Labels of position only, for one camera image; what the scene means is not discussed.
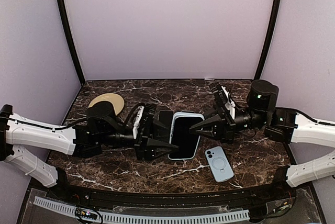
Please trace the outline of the purple-edged black phone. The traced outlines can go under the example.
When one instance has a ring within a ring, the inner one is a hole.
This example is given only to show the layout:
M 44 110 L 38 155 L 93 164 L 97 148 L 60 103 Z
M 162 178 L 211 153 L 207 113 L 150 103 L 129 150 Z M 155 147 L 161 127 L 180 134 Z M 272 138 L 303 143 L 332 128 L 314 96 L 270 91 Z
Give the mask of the purple-edged black phone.
M 170 126 L 172 123 L 174 112 L 171 110 L 161 110 L 159 111 L 158 121 L 166 126 Z

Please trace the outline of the black phone light-blue edge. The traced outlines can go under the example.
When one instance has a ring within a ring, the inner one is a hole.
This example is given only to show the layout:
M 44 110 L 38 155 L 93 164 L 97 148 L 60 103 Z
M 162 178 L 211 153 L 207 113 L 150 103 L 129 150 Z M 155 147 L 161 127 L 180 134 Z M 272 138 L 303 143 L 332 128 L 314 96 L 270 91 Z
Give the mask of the black phone light-blue edge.
M 184 114 L 194 114 L 194 111 L 189 111 L 189 110 L 183 110 L 180 113 L 184 113 Z

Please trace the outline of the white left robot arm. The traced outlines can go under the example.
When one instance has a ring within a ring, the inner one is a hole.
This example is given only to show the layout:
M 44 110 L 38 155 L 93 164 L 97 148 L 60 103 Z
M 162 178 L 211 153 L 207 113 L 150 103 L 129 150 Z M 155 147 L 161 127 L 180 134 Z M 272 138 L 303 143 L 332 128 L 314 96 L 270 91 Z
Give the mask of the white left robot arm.
M 63 169 L 48 165 L 26 149 L 27 146 L 58 151 L 78 158 L 102 153 L 102 146 L 133 148 L 140 161 L 152 161 L 178 151 L 155 133 L 167 127 L 155 119 L 156 105 L 138 103 L 125 121 L 115 113 L 111 102 L 101 101 L 86 110 L 86 117 L 67 126 L 51 125 L 1 108 L 1 161 L 10 163 L 25 175 L 39 181 L 63 201 L 74 196 Z

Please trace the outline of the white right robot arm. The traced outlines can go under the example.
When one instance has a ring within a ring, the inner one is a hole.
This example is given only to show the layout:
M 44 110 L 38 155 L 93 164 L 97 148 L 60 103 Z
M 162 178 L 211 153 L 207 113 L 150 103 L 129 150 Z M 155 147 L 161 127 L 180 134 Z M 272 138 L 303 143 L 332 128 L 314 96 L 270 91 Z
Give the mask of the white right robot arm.
M 266 138 L 284 144 L 309 143 L 334 148 L 334 122 L 322 121 L 292 108 L 277 107 L 279 88 L 266 80 L 254 80 L 247 106 L 240 107 L 219 83 L 210 84 L 214 107 L 190 133 L 232 143 L 236 133 L 263 129 Z

